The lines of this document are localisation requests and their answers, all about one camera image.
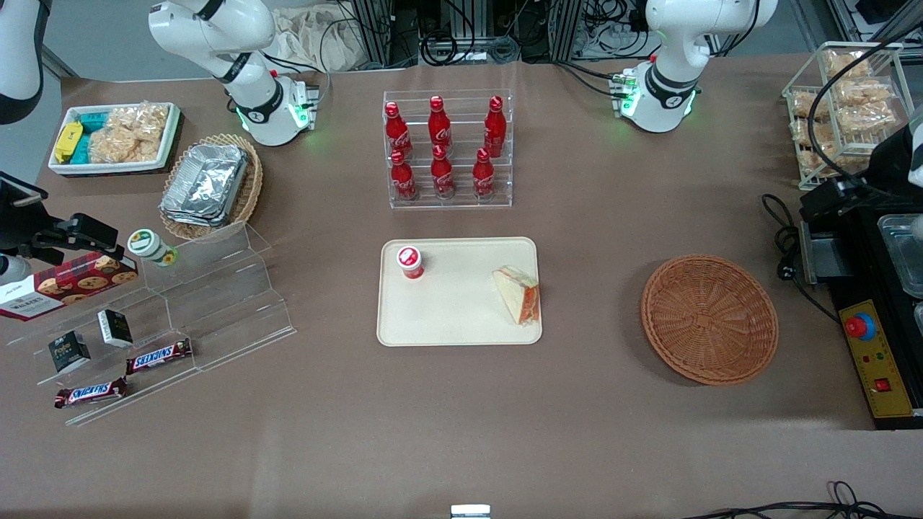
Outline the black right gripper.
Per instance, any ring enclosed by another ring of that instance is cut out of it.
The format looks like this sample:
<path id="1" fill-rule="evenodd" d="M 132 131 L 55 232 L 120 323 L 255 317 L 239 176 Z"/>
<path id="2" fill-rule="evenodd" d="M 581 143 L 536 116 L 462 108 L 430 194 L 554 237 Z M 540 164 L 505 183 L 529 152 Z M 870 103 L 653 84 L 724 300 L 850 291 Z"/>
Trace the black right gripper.
<path id="1" fill-rule="evenodd" d="M 63 221 L 50 216 L 44 207 L 48 193 L 1 173 L 1 249 L 9 256 L 36 259 L 59 266 L 65 260 L 61 250 L 76 249 L 118 253 L 118 230 L 91 216 L 75 213 Z"/>

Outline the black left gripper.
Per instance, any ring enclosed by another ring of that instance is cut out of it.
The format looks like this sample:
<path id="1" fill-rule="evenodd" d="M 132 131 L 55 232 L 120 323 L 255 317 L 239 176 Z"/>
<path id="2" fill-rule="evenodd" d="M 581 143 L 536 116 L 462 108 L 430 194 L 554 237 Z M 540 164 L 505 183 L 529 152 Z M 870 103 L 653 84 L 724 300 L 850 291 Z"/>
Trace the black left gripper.
<path id="1" fill-rule="evenodd" d="M 862 177 L 829 178 L 799 198 L 802 220 L 824 223 L 842 216 L 849 205 L 873 196 L 874 189 L 920 200 L 921 122 L 906 124 L 873 150 Z"/>

